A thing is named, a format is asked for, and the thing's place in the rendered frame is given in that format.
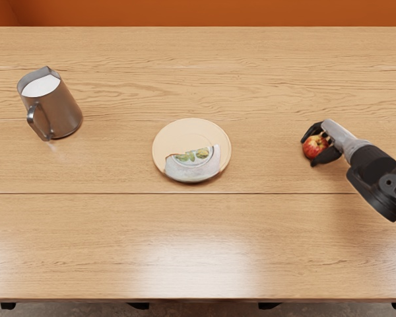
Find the beige patterned plate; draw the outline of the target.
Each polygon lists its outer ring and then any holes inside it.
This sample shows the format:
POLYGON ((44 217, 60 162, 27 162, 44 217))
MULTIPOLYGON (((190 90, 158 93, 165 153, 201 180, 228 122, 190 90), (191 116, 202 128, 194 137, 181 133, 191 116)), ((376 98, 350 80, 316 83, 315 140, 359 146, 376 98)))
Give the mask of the beige patterned plate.
POLYGON ((152 143, 152 159, 165 176, 199 183, 220 174, 230 162, 232 144, 226 132, 201 118, 176 120, 163 127, 152 143))

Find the red yellow apple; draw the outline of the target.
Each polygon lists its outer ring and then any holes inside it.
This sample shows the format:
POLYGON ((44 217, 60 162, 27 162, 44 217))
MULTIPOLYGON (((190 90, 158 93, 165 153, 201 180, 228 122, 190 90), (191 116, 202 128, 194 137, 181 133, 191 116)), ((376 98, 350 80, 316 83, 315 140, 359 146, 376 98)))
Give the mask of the red yellow apple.
POLYGON ((322 135, 309 136, 302 144, 303 153, 309 160, 313 160, 328 147, 328 140, 322 135))

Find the steel milk pitcher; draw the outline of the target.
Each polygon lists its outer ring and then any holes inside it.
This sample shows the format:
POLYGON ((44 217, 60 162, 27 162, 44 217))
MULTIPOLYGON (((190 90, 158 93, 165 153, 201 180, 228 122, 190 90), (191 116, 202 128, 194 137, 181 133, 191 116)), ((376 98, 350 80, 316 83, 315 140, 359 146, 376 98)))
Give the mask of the steel milk pitcher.
POLYGON ((42 141, 61 139, 80 128, 83 114, 60 74, 48 66, 23 76, 17 91, 26 121, 42 141))

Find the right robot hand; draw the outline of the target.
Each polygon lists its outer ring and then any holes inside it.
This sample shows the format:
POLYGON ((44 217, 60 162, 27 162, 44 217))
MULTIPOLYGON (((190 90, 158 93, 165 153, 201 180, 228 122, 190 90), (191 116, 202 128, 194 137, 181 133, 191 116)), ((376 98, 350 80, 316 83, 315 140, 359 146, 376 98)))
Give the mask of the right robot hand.
POLYGON ((308 138, 314 135, 326 139, 329 146, 310 159, 311 167, 328 164, 339 159, 342 155, 350 164, 351 158, 357 150, 372 145, 368 140, 355 137, 349 130, 331 119, 313 124, 301 138, 301 144, 304 144, 308 138))

